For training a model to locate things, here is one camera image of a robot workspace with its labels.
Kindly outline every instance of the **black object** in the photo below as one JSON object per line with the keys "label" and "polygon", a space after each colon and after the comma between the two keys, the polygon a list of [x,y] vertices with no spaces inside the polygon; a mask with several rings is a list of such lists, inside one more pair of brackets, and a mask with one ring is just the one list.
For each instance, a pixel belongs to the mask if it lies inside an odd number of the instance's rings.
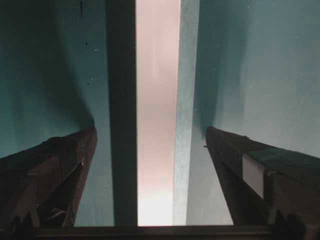
{"label": "black object", "polygon": [[72,227],[97,143],[88,128],[0,159],[0,239]]}
{"label": "black object", "polygon": [[74,227],[35,229],[37,240],[273,240],[271,226]]}
{"label": "black object", "polygon": [[209,127],[206,142],[235,225],[320,239],[320,159]]}

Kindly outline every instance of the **dark vertical strip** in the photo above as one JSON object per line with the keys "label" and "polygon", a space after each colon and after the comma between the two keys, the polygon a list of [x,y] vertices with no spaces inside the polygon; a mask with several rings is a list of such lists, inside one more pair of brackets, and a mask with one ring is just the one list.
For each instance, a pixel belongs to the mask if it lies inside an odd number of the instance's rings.
{"label": "dark vertical strip", "polygon": [[83,18],[84,17],[84,2],[80,1],[80,17]]}
{"label": "dark vertical strip", "polygon": [[115,226],[136,226],[136,2],[106,1]]}

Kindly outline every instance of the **vertical light strip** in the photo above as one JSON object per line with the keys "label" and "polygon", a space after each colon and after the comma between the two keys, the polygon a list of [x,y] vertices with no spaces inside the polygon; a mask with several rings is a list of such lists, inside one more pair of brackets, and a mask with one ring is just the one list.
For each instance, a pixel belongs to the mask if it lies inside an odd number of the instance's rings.
{"label": "vertical light strip", "polygon": [[264,198],[265,167],[244,154],[242,157],[243,180],[263,199]]}
{"label": "vertical light strip", "polygon": [[200,0],[181,2],[176,103],[173,225],[187,224]]}
{"label": "vertical light strip", "polygon": [[139,226],[172,225],[180,8],[136,0]]}

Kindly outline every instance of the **blue-green wall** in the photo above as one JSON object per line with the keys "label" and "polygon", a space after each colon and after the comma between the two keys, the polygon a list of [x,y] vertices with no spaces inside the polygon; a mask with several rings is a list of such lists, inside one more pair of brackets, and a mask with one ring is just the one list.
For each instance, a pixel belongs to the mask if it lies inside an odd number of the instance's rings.
{"label": "blue-green wall", "polygon": [[76,225],[114,224],[105,1],[0,3],[0,158],[95,125]]}
{"label": "blue-green wall", "polygon": [[319,13],[318,0],[200,1],[187,224],[228,219],[207,126],[320,156]]}
{"label": "blue-green wall", "polygon": [[173,225],[185,225],[198,41],[199,0],[182,0],[176,103]]}

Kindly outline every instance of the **white tape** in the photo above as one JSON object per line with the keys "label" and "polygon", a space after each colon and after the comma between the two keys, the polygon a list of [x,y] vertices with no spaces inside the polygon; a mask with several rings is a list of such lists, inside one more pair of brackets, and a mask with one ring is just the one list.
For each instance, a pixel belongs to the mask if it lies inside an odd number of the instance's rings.
{"label": "white tape", "polygon": [[242,157],[242,178],[261,197],[264,198],[265,167],[244,154]]}

